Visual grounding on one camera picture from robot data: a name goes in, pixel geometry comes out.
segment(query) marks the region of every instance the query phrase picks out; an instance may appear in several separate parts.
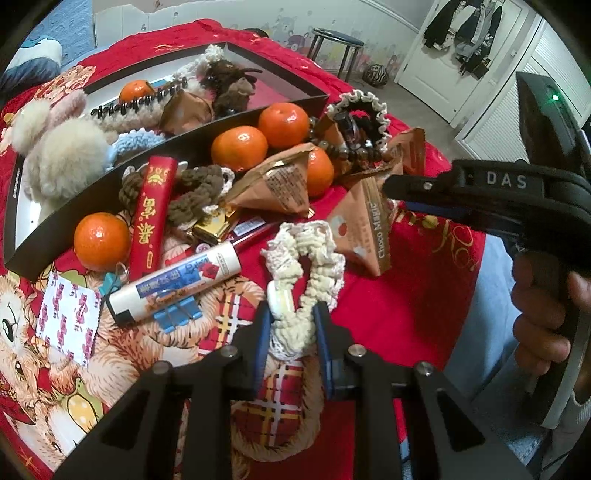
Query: white crochet scrunchie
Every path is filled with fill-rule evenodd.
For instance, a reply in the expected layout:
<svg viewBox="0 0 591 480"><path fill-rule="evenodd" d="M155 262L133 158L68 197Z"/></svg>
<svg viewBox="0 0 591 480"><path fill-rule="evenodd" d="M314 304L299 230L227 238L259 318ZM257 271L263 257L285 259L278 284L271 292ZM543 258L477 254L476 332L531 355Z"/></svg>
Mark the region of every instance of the white crochet scrunchie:
<svg viewBox="0 0 591 480"><path fill-rule="evenodd" d="M382 134L382 138L378 140L376 146L383 151L386 149L388 140L392 138L392 135L388 133L390 119L386 118L386 115L388 114L388 106L385 102L380 103L378 97L372 92L365 93L361 90L353 90L352 92L341 93L340 102L334 105L329 105L326 108L326 115L332 120L337 113L343 111L351 103L358 103L360 101L363 103L371 103L372 109L376 112L376 121L379 123L378 131Z"/></svg>
<svg viewBox="0 0 591 480"><path fill-rule="evenodd" d="M267 250L261 250L267 259L277 290L291 292L304 275L299 257L305 255L312 262L306 291L300 297L296 312L281 310L271 326L269 352L278 360L289 361L310 353L316 342L316 327L312 308L325 301L329 310L336 307L336 299L343 288L345 257L335 253L330 225L324 221L283 223L277 236L270 240Z"/></svg>

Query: door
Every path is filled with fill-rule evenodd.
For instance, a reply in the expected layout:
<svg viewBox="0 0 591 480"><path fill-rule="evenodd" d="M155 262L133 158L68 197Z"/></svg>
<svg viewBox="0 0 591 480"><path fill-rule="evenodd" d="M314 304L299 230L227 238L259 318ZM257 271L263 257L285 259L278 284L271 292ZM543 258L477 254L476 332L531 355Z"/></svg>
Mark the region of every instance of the door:
<svg viewBox="0 0 591 480"><path fill-rule="evenodd" d="M446 121L451 122L468 97L472 94L479 81L487 81L487 77L495 70L502 59L511 54L509 51L519 31L524 26L529 7L521 0L499 0L502 5L501 23L496 32L489 58L489 73L481 80L466 73L460 74L461 64L455 59L454 45L440 51L427 48L419 42L413 51L408 64L398 83L435 110ZM437 12L446 4L440 0ZM423 35L426 27L435 17L429 18L421 29Z"/></svg>

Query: sleeve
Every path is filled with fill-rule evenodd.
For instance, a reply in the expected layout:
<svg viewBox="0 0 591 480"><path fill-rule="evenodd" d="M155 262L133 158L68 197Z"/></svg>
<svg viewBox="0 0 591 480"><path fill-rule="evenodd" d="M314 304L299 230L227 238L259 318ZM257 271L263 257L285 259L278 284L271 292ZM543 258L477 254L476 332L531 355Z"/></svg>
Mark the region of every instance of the sleeve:
<svg viewBox="0 0 591 480"><path fill-rule="evenodd" d="M574 393L571 393L569 402L560 419L560 424L556 429L552 430L552 444L544 455L542 468L551 464L574 447L589 419L591 419L591 400L587 400L586 403L581 405L577 403ZM560 468L562 462L564 462L564 459L542 472L540 480L549 480Z"/></svg>

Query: floor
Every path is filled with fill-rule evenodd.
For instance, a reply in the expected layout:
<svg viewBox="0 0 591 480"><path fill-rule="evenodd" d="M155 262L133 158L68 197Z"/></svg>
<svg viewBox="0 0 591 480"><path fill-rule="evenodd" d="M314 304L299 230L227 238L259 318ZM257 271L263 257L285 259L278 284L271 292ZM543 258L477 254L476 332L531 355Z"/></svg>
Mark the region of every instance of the floor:
<svg viewBox="0 0 591 480"><path fill-rule="evenodd" d="M353 87L369 90L388 104L388 112L402 120L409 127L419 127L425 130L427 141L437 147L450 161L457 158L467 158L467 152L454 140L456 131L425 103L422 103L408 90L394 82L376 89L365 82L350 80Z"/></svg>

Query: choco magic package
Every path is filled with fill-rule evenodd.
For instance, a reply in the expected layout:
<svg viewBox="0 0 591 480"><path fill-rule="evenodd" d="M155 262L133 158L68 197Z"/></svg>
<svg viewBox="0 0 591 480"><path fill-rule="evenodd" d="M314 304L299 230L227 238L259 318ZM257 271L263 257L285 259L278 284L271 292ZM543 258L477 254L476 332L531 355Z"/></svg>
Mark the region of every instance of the choco magic package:
<svg viewBox="0 0 591 480"><path fill-rule="evenodd" d="M359 180L327 218L336 252L379 277L391 267L390 221L375 177Z"/></svg>

